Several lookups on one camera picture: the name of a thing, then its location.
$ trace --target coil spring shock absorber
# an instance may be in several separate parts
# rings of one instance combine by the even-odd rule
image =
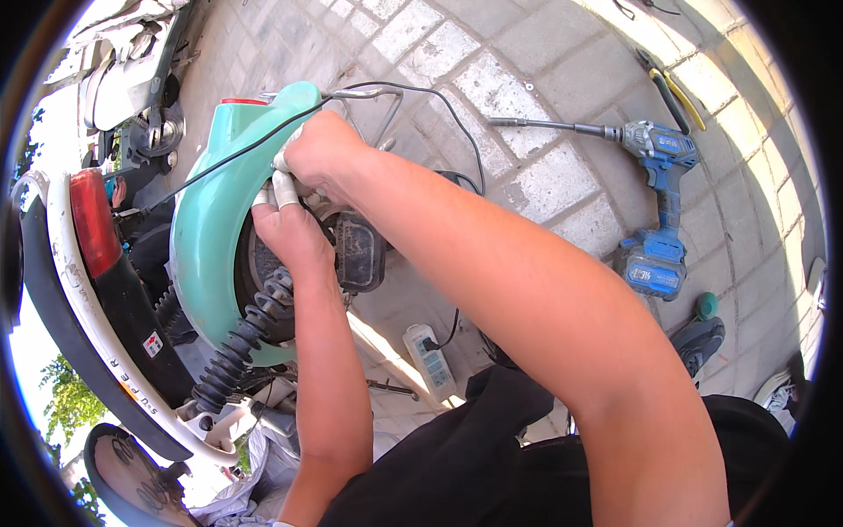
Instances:
[[[237,319],[237,330],[228,332],[228,341],[215,351],[211,367],[205,367],[207,375],[200,376],[201,382],[193,387],[198,411],[222,411],[252,362],[251,350],[260,349],[259,339],[269,336],[266,329],[289,318],[292,308],[293,280],[281,266],[264,282],[264,291],[255,294],[255,304],[246,306],[246,318]]]

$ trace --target concrete ground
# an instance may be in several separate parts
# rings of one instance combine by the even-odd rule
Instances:
[[[619,240],[658,220],[632,156],[594,137],[483,123],[517,116],[674,126],[636,61],[644,47],[698,103],[707,131],[691,124],[701,162],[682,179],[687,281],[672,303],[642,302],[671,334],[690,320],[697,295],[716,294],[727,334],[698,377],[700,392],[752,398],[795,351],[810,357],[819,339],[806,280],[825,249],[808,140],[774,57],[733,4],[661,0],[681,13],[673,16],[622,3],[634,20],[608,0],[215,0],[183,82],[187,133],[169,184],[204,149],[223,97],[254,98],[302,79],[322,89],[379,79],[434,87],[480,146],[487,197],[608,262]],[[387,104],[352,102],[364,134]],[[477,176],[469,143],[430,97],[408,94],[386,137],[412,161]],[[401,336],[427,323],[442,341],[453,309],[393,251],[385,283],[354,302],[369,378],[413,387],[418,373]],[[465,317],[444,353],[461,389],[488,364]],[[448,407],[373,395],[376,428],[401,437]],[[557,405],[527,439],[557,435],[565,414]]]

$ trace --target hand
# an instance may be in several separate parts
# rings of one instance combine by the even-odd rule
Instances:
[[[126,199],[126,180],[118,177],[114,184],[114,193],[111,194],[111,207],[120,208],[124,199]]]
[[[334,248],[310,212],[301,205],[279,211],[269,203],[252,207],[255,232],[290,271],[293,281],[334,272]]]
[[[287,147],[284,160],[296,179],[323,189],[336,203],[348,203],[342,184],[373,152],[345,120],[330,110],[304,123],[302,135]]]

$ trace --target sticker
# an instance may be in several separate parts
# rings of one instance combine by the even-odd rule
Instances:
[[[153,331],[153,334],[147,337],[147,340],[143,341],[143,349],[147,350],[149,358],[155,358],[163,347],[164,343],[161,342],[161,337],[158,336],[157,331]]]

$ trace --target cordless impact driver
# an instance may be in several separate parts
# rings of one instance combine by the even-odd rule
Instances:
[[[685,281],[685,246],[679,241],[679,178],[697,163],[696,145],[682,132],[652,121],[623,127],[528,119],[492,118],[490,126],[560,128],[618,142],[647,171],[647,186],[658,196],[658,229],[638,229],[620,242],[615,270],[638,293],[675,300]]]

